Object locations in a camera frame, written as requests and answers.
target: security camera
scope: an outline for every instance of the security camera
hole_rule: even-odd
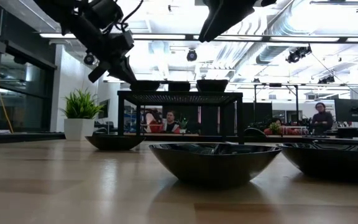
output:
[[[86,65],[93,65],[94,64],[94,56],[92,54],[86,54],[84,58],[84,63]]]
[[[189,52],[187,53],[187,61],[194,62],[195,60],[197,60],[196,50],[190,49]]]

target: monitor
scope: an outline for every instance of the monitor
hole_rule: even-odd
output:
[[[358,122],[358,100],[335,99],[336,121]]]
[[[103,106],[103,108],[101,109],[101,111],[99,112],[99,115],[98,115],[99,119],[109,117],[109,104],[110,104],[110,100],[104,100],[99,103],[99,106]]]

